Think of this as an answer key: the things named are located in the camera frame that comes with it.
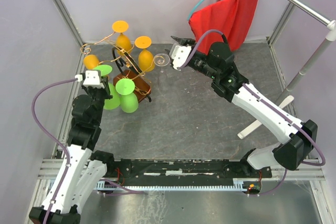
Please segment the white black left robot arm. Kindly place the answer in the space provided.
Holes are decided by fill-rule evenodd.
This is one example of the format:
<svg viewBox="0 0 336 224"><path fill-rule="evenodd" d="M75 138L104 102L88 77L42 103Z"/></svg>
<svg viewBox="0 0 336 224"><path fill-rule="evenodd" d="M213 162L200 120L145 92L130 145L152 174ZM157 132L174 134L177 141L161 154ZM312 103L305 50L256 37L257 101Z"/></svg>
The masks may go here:
<svg viewBox="0 0 336 224"><path fill-rule="evenodd" d="M81 50L86 54L83 64L87 70L76 75L72 82L81 83L85 94L72 102L66 145L54 139L65 156L47 197L41 206L30 210L29 219L33 223L79 223L95 185L103 176L110 177L116 171L113 154L94 151L105 102L114 97L108 81L112 68L90 54L86 46Z"/></svg>

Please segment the clear wine glass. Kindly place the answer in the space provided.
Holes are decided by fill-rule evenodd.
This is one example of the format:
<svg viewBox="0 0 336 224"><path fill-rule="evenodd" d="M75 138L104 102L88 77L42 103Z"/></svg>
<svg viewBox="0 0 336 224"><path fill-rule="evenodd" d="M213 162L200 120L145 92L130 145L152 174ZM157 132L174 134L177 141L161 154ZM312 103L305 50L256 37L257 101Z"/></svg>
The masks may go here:
<svg viewBox="0 0 336 224"><path fill-rule="evenodd" d="M170 57L168 54L160 53L154 56L154 64L160 67L160 73L164 72L164 67L170 64Z"/></svg>

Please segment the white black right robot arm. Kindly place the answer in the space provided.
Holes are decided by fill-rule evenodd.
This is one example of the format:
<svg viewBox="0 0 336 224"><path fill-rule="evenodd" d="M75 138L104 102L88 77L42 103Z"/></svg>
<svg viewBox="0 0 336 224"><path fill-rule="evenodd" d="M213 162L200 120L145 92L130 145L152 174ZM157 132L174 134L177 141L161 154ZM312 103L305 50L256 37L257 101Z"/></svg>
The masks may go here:
<svg viewBox="0 0 336 224"><path fill-rule="evenodd" d="M173 63L175 69L187 65L210 77L217 95L247 111L276 137L277 144L248 152L246 161L240 164L244 176L253 177L260 169L276 164L295 170L314 149L316 123L303 122L287 114L262 95L239 73L227 43L213 43L206 55L191 46L183 46L177 50Z"/></svg>

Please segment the green plastic goblet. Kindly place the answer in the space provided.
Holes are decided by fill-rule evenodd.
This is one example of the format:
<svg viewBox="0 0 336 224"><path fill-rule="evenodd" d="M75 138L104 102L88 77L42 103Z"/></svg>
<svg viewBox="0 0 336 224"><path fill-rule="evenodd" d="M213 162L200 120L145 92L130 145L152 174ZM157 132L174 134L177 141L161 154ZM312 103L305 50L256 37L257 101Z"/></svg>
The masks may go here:
<svg viewBox="0 0 336 224"><path fill-rule="evenodd" d="M107 79L109 98L105 99L104 109L113 110L120 106L120 95L117 93L115 86L110 82L109 74L113 71L113 68L110 65L98 65L94 70L99 70L101 76Z"/></svg>
<svg viewBox="0 0 336 224"><path fill-rule="evenodd" d="M137 96L134 93L135 84L131 79L120 79L116 85L116 92L120 95L120 107L125 113L133 113L139 107Z"/></svg>

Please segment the orange plastic goblet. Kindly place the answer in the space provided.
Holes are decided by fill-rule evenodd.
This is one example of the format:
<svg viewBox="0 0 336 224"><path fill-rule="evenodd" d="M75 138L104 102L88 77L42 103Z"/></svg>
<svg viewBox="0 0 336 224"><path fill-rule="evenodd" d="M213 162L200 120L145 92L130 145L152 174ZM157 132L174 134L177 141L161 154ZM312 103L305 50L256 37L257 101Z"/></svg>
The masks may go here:
<svg viewBox="0 0 336 224"><path fill-rule="evenodd" d="M83 59L83 64L86 69L92 70L99 65L100 61L96 55L86 55Z"/></svg>
<svg viewBox="0 0 336 224"><path fill-rule="evenodd" d="M115 43L118 48L118 54L125 56L125 52L132 50L130 39L124 34L129 28L129 24L126 21L118 20L112 24L112 29L115 33L119 33Z"/></svg>
<svg viewBox="0 0 336 224"><path fill-rule="evenodd" d="M154 69L155 64L153 63L154 56L148 50L152 44L152 40L148 36L140 36L135 41L134 44L137 48L141 49L138 57L139 67L143 72L150 72Z"/></svg>

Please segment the gold wire wine glass rack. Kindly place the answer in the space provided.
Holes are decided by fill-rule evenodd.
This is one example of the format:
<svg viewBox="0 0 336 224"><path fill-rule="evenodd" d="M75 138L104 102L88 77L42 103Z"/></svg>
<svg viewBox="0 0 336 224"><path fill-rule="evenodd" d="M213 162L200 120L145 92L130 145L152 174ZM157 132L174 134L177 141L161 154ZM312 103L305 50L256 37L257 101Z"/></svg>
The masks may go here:
<svg viewBox="0 0 336 224"><path fill-rule="evenodd" d="M134 45L132 45L132 50L130 52L125 52L125 56L121 56L118 54L118 48L115 45L116 39L119 36L119 33L111 33L110 35L104 37L98 42L94 43L85 43L80 47L80 52L84 55L91 55L91 46L98 45L101 42L107 42L109 45L112 46L111 53L112 53L112 59L111 60L99 60L99 65L111 65L112 63L115 63L118 71L120 72L121 77L126 78L130 73L134 74L134 77L132 79L135 81L135 94L138 97L138 101L141 102L145 99L148 100L148 102L152 102L151 98L151 88L145 89L142 87L139 87L139 82L142 81L144 83L148 83L148 81L145 80L145 72L143 72L139 65L135 62L135 60L131 56L131 51L134 48Z"/></svg>

